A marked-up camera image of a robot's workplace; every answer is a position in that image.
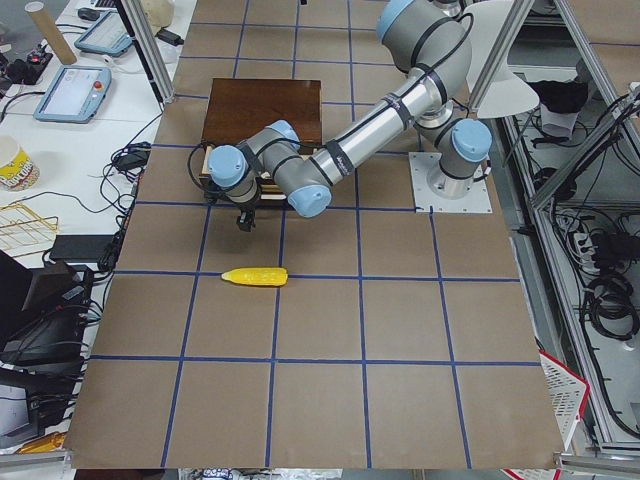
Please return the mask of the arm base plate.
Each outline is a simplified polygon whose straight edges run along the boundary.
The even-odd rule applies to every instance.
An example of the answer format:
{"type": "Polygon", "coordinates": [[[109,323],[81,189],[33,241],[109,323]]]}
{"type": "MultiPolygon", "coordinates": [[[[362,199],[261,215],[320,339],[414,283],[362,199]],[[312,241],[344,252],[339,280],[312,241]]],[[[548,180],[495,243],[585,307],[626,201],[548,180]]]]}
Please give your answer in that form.
{"type": "Polygon", "coordinates": [[[440,165],[441,154],[410,152],[410,174],[417,213],[491,214],[491,200],[481,167],[467,179],[448,177],[440,165]]]}

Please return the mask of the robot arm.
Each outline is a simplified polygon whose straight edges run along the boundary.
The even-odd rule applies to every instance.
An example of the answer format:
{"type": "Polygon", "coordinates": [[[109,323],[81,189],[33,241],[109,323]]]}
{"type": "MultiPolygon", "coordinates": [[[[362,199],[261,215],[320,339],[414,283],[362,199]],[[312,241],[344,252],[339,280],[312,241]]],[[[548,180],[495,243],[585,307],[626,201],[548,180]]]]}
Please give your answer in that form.
{"type": "Polygon", "coordinates": [[[406,79],[366,116],[307,158],[300,155],[300,140],[285,120],[237,145],[217,146],[207,153],[213,183],[241,211],[240,229],[248,231],[254,225],[263,174],[300,216],[315,217],[330,204],[335,184],[410,128],[441,153],[436,177],[444,183],[434,187],[437,194],[452,197],[458,185],[472,183],[478,165],[488,157],[492,135],[481,121],[463,118],[451,106],[471,66],[469,36],[475,23],[471,11],[454,18],[435,2],[390,1],[379,17],[376,35],[406,79]]]}

